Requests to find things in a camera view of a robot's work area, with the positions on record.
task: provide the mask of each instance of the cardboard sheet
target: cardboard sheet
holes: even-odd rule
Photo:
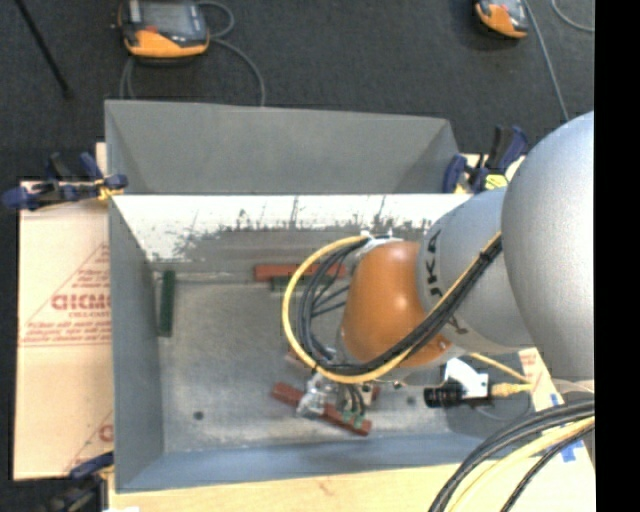
[[[20,216],[13,477],[64,476],[113,447],[106,204]]]

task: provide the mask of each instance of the black carpet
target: black carpet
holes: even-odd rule
[[[0,191],[41,176],[60,151],[76,165],[104,136],[103,101],[117,97],[126,50],[117,0],[23,0],[74,97],[65,99],[14,0],[0,16]],[[236,27],[225,40],[264,77],[266,105],[401,113],[448,119],[464,152],[488,152],[497,124],[520,126],[535,144],[594,109],[595,34],[563,21],[550,0],[528,0],[555,71],[532,30],[515,42],[490,37],[470,0],[224,0]],[[557,0],[592,25],[595,0]],[[207,8],[213,30],[224,15]],[[189,66],[138,66],[139,98],[255,105],[248,65],[221,45]],[[15,392],[16,218],[0,214],[0,511],[31,511],[64,482],[11,482]],[[43,255],[43,265],[47,264]]]

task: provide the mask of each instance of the blue clamp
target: blue clamp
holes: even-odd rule
[[[444,172],[442,192],[451,194],[462,189],[465,193],[478,194],[506,185],[505,175],[509,166],[525,154],[528,144],[526,135],[519,127],[497,126],[493,146],[486,160],[481,154],[476,166],[471,167],[461,154],[453,156]]]
[[[63,175],[70,176],[58,153],[49,157],[45,168],[45,180],[34,184],[31,190],[15,187],[2,194],[2,203],[10,210],[34,211],[45,206],[76,202],[83,199],[106,199],[120,193],[129,184],[124,174],[105,177],[95,159],[87,152],[80,155],[80,163],[85,171],[84,182],[63,182]]]

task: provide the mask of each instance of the blue tape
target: blue tape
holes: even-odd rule
[[[555,393],[551,393],[551,403],[556,406],[559,405],[558,397]],[[566,448],[562,449],[560,455],[562,457],[563,462],[574,462],[576,460],[576,454],[574,452],[577,448],[582,448],[584,446],[582,441],[576,441],[575,443],[571,443]]]

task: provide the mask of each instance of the orange device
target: orange device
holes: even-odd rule
[[[209,46],[209,29],[192,0],[124,0],[118,23],[127,50],[136,57],[180,59]]]

